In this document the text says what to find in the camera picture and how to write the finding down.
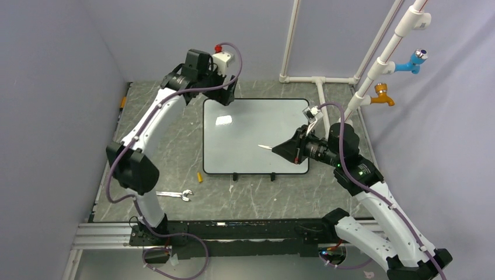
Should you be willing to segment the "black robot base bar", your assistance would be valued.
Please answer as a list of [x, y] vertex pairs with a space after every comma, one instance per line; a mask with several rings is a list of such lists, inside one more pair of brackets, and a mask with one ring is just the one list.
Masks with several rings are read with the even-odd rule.
[[298, 255], [317, 257], [338, 244], [335, 230], [321, 218], [170, 220], [171, 237], [158, 237], [142, 223], [131, 226], [129, 245], [168, 247], [181, 260], [203, 257]]

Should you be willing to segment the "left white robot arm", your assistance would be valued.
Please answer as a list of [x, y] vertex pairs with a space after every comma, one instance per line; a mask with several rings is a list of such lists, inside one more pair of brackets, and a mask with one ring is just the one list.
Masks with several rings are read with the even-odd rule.
[[215, 52], [190, 49], [185, 61], [164, 76], [150, 107], [137, 125], [120, 141], [113, 141], [106, 148], [110, 165], [107, 183], [116, 180], [125, 189], [125, 196], [113, 199], [109, 185], [106, 198], [116, 204], [131, 198], [139, 222], [146, 226], [145, 238], [154, 245], [162, 244], [169, 234], [168, 218], [160, 206], [155, 186], [160, 172], [151, 156], [158, 147], [170, 123], [199, 94], [227, 106], [235, 99], [238, 75], [227, 76], [235, 54], [215, 46]]

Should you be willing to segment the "white marker pen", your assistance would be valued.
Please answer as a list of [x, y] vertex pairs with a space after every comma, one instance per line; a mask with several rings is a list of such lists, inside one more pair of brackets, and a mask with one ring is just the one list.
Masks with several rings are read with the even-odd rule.
[[267, 146], [267, 145], [258, 144], [258, 147], [260, 147], [262, 149], [272, 150], [272, 147], [271, 146]]

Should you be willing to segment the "white whiteboard black frame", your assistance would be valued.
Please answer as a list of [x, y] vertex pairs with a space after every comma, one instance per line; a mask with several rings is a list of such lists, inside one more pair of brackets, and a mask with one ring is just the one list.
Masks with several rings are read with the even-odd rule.
[[305, 174], [309, 162], [293, 164], [258, 144], [274, 147], [306, 124], [306, 99], [235, 99], [203, 103], [203, 170], [207, 174]]

